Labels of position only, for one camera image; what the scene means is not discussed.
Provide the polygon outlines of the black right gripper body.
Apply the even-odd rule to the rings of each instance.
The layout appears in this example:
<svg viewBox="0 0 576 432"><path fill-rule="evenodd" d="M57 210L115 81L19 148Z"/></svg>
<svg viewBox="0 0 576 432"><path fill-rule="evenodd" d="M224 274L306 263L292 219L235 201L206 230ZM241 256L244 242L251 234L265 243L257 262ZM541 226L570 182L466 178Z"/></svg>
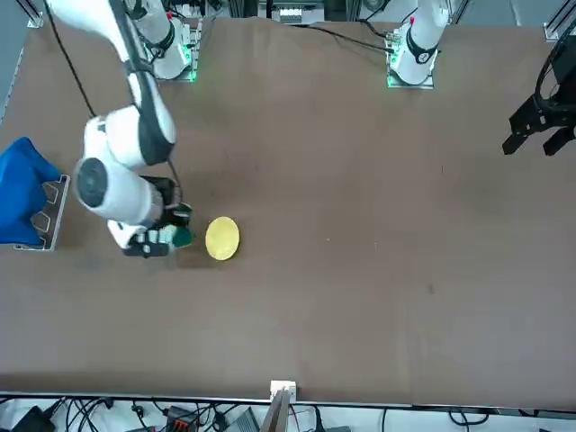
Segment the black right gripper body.
<svg viewBox="0 0 576 432"><path fill-rule="evenodd" d="M182 201L181 188L176 181L167 177L145 176L154 191L161 197L161 213L151 225L151 228L159 229L167 225L187 227L192 215L192 208Z"/></svg>

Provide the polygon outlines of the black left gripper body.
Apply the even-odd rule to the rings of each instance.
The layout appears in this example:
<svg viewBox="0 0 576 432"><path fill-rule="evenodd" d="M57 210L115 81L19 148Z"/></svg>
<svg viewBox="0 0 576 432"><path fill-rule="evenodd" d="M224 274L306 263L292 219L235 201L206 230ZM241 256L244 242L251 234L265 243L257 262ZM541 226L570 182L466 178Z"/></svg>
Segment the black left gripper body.
<svg viewBox="0 0 576 432"><path fill-rule="evenodd" d="M541 87L548 72L555 76L556 92L543 98ZM559 40L545 60L535 83L535 100L545 114L575 120L575 36Z"/></svg>

